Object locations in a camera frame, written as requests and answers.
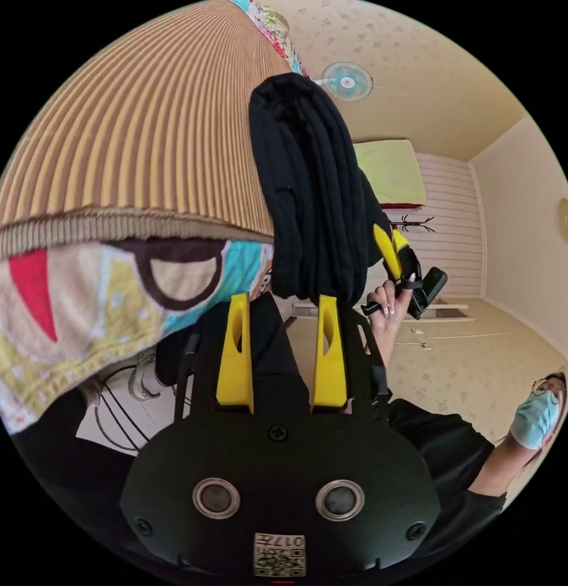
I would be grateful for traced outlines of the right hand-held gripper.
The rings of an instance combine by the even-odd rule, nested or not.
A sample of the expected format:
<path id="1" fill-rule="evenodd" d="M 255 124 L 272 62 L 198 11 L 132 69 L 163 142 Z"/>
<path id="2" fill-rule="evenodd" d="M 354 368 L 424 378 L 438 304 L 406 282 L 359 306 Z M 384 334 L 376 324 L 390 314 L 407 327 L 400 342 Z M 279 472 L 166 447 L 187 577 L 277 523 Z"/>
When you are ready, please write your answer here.
<path id="1" fill-rule="evenodd" d="M 388 276 L 394 280 L 396 294 L 409 290 L 412 293 L 408 314 L 419 320 L 425 309 L 426 296 L 419 260 L 409 241 L 399 230 L 393 230 L 392 238 L 377 224 L 373 225 L 373 237 L 381 253 Z"/>

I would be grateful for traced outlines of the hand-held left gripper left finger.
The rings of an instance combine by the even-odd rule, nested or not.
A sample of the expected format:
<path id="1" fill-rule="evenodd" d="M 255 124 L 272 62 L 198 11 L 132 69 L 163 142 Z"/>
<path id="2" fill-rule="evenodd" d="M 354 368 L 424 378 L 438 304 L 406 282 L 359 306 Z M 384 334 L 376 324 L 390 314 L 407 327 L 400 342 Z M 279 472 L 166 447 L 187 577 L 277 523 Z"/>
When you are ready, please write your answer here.
<path id="1" fill-rule="evenodd" d="M 222 408 L 245 409 L 254 413 L 250 300 L 247 293 L 231 297 L 216 399 Z"/>

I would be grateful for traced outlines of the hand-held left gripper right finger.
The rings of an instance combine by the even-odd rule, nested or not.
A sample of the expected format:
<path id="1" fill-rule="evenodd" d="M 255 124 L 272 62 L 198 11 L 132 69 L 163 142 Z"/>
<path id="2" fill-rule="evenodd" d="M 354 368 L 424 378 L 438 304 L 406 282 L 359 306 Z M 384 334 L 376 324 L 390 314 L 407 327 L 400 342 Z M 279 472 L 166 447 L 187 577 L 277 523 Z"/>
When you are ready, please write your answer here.
<path id="1" fill-rule="evenodd" d="M 317 342 L 311 411 L 342 411 L 348 401 L 337 300 L 321 295 L 318 301 Z"/>

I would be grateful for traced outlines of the person's right hand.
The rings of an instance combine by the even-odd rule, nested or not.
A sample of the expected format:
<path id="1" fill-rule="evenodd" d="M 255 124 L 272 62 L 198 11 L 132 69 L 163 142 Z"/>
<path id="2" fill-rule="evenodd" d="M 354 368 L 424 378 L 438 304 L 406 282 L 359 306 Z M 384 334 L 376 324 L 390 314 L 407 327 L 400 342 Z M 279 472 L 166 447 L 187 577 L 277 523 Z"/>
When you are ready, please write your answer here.
<path id="1" fill-rule="evenodd" d="M 369 315 L 368 320 L 374 335 L 395 335 L 408 313 L 412 290 L 400 289 L 392 280 L 386 280 L 372 292 L 367 301 L 379 308 Z"/>

